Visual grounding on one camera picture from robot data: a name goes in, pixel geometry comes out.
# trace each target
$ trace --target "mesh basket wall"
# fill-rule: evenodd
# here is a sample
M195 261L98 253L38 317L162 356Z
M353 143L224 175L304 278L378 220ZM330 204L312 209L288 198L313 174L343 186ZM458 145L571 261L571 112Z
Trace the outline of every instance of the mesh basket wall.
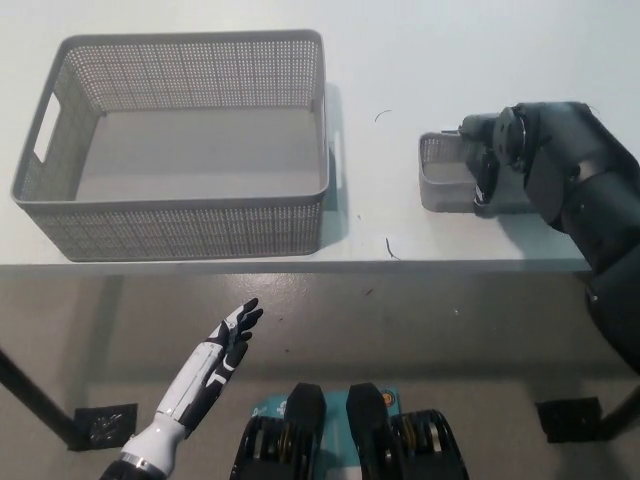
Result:
M113 111L311 108L324 140L324 64L315 32L75 37L50 90L60 115L44 162L29 145L14 196L71 260L307 254L319 248L323 194L275 206L223 200L74 202L93 132Z

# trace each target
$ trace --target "table leg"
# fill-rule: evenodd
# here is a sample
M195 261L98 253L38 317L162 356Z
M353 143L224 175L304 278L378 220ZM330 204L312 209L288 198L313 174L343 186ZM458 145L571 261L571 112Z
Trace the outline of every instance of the table leg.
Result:
M607 416L597 397L536 404L549 443L613 440L640 418L640 387Z
M71 418L2 350L0 383L66 443L69 450L122 446L135 432L137 405L77 409L75 418Z

